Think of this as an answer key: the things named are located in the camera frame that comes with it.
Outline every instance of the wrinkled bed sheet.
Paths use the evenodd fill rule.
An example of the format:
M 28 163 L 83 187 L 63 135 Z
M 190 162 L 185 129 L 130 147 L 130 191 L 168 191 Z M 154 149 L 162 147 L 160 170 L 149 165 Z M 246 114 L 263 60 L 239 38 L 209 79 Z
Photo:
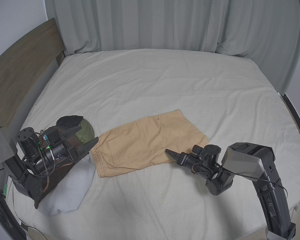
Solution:
M 98 136 L 122 124 L 180 109 L 222 148 L 235 142 L 271 146 L 288 190 L 300 202 L 300 135 L 286 106 L 249 59 L 163 49 L 117 50 L 65 58 L 23 127 L 82 115 Z M 12 186 L 7 201 L 27 225 L 72 239 L 237 239 L 266 225 L 252 182 L 236 176 L 212 196 L 205 180 L 175 163 L 99 178 L 76 211 L 45 216 Z

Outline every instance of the curtain fold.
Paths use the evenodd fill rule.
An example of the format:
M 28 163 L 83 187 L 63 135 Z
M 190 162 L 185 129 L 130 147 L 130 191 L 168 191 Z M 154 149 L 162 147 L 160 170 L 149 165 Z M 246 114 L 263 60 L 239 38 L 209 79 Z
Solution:
M 162 48 L 252 59 L 285 93 L 299 58 L 300 0 L 45 0 L 65 54 Z

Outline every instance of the wall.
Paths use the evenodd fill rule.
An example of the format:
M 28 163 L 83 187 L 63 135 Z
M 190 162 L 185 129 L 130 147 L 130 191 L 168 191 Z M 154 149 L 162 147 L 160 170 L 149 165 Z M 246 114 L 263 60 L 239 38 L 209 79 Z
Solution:
M 298 60 L 291 83 L 286 91 L 286 95 L 300 116 L 300 60 Z
M 44 0 L 0 0 L 0 55 L 47 20 Z

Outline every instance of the white bed sheet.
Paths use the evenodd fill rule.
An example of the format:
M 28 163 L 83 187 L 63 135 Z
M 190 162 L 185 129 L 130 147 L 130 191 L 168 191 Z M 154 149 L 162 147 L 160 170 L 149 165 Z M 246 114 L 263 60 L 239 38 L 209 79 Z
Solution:
M 251 60 L 162 49 L 118 50 L 65 58 L 23 127 L 82 115 L 95 134 L 180 109 L 222 148 L 273 147 L 292 209 L 300 202 L 300 135 L 286 106 Z M 11 187 L 8 203 L 27 225 L 65 239 L 237 239 L 266 225 L 252 182 L 236 176 L 212 196 L 205 180 L 175 163 L 93 183 L 78 210 L 45 216 Z

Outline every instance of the wooden headboard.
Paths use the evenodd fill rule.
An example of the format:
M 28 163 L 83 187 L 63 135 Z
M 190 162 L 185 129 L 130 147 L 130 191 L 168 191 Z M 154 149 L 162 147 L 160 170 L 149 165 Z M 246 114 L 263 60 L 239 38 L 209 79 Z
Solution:
M 56 58 L 64 59 L 64 44 L 55 19 L 39 25 L 0 56 L 0 126 L 8 126 L 37 79 Z

